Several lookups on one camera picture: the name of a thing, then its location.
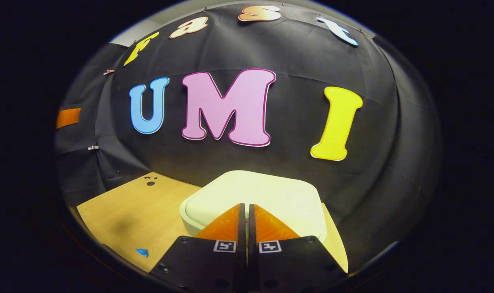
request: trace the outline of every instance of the blue object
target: blue object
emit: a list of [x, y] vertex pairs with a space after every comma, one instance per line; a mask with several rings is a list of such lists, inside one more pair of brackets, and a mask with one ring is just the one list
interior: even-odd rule
[[351, 39], [347, 36], [347, 34], [350, 35], [350, 32], [347, 31], [345, 28], [338, 26], [338, 24], [328, 19], [319, 18], [319, 17], [316, 17], [316, 19], [319, 20], [320, 22], [324, 22], [327, 25], [328, 29], [343, 41], [352, 44], [354, 46], [358, 45], [355, 39]]
[[129, 91], [131, 98], [131, 122], [133, 127], [144, 134], [156, 132], [164, 121], [164, 87], [168, 85], [169, 78], [157, 78], [152, 81], [150, 88], [153, 91], [153, 116], [146, 120], [142, 116], [142, 94], [146, 90], [145, 85], [137, 85]]
[[137, 251], [139, 252], [139, 254], [142, 254], [143, 256], [148, 258], [149, 254], [147, 249], [137, 249]]

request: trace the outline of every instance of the hole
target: hole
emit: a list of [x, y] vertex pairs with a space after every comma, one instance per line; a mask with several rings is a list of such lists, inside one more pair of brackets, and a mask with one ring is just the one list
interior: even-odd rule
[[338, 265], [333, 263], [332, 265], [327, 265], [325, 267], [325, 271], [333, 271], [334, 269], [337, 269]]
[[278, 287], [278, 281], [276, 280], [266, 280], [265, 282], [263, 282], [263, 287], [267, 288], [267, 289], [273, 289], [275, 287]]
[[219, 287], [219, 288], [227, 288], [227, 287], [229, 287], [229, 282], [227, 282], [226, 280], [223, 280], [223, 279], [218, 279], [218, 280], [215, 280], [215, 286]]
[[305, 289], [302, 289], [301, 291], [299, 291], [299, 293], [312, 293], [315, 291], [316, 291], [316, 288], [314, 288], [314, 287], [306, 287]]

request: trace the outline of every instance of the black backdrop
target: black backdrop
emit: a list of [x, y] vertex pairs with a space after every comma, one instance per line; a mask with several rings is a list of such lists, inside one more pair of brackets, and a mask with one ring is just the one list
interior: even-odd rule
[[[332, 37], [315, 20], [316, 12], [290, 4], [280, 6], [283, 17], [277, 21], [239, 24], [238, 11], [250, 5], [214, 7], [160, 28], [163, 37], [152, 39], [125, 68], [134, 46], [123, 52], [122, 46], [108, 44], [97, 52], [61, 105], [86, 109], [78, 124], [55, 132], [61, 190], [76, 207], [150, 171], [197, 186], [231, 170], [302, 180], [327, 206], [352, 273], [401, 241], [431, 198], [442, 145], [432, 98], [415, 69], [379, 36], [370, 39], [352, 28], [359, 43], [353, 48]], [[169, 41], [167, 35], [180, 23], [201, 15], [209, 18], [209, 28]], [[116, 70], [106, 77], [105, 68]], [[277, 75], [266, 102], [271, 145], [246, 148], [226, 140], [184, 139], [182, 78], [209, 72], [225, 93], [224, 86], [244, 68]], [[143, 135], [129, 123], [129, 89], [159, 76], [170, 78], [162, 130]], [[310, 156], [327, 119], [323, 91], [330, 85], [357, 93], [364, 104], [350, 128], [350, 155], [336, 163]], [[151, 117], [151, 92], [143, 98], [143, 115]], [[233, 125], [229, 121], [225, 132]], [[86, 149], [94, 144], [100, 150]]]
[[[0, 7], [0, 291], [135, 292], [72, 241], [46, 195], [57, 192], [51, 145], [70, 82], [97, 47], [161, 7], [6, 4]], [[441, 178], [424, 220], [391, 267], [356, 291], [493, 287], [494, 2], [341, 1], [332, 7], [415, 64], [431, 86], [445, 137]]]

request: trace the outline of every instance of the orange tape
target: orange tape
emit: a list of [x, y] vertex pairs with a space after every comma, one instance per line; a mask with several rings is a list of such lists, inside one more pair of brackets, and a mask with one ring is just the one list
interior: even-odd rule
[[59, 116], [57, 117], [57, 127], [61, 128], [66, 125], [79, 123], [79, 115], [81, 113], [81, 108], [67, 109], [59, 111]]

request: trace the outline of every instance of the wooden table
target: wooden table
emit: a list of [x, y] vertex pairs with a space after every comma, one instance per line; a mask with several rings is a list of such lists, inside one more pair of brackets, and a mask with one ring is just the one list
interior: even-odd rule
[[[144, 271], [151, 271], [180, 235], [189, 236], [180, 204], [201, 187], [151, 172], [77, 206], [94, 237]], [[323, 245], [344, 271], [348, 260], [330, 213], [323, 205], [327, 238]], [[146, 258], [137, 249], [147, 249]]]

